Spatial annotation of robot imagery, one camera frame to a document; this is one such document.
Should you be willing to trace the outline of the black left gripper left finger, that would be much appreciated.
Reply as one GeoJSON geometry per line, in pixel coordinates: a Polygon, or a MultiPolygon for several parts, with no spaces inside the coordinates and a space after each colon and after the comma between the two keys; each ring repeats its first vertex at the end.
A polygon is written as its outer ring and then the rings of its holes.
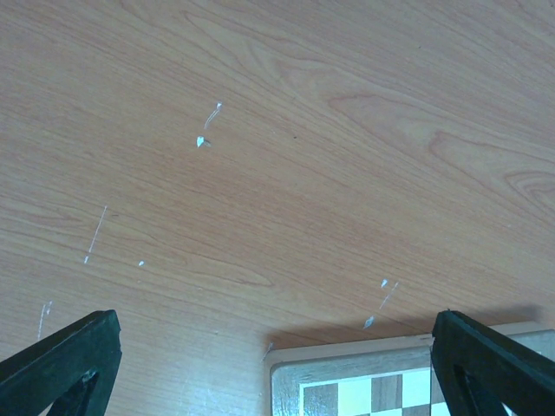
{"type": "Polygon", "coordinates": [[[103,415],[121,363],[113,309],[95,311],[1,362],[2,415],[103,415]]]}

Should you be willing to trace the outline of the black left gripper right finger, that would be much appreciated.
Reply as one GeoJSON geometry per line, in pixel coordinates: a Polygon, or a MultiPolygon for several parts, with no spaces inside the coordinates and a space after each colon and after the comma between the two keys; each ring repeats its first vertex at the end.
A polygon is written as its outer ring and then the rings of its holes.
{"type": "Polygon", "coordinates": [[[553,415],[554,331],[535,322],[488,327],[436,316],[431,361],[452,415],[553,415]]]}

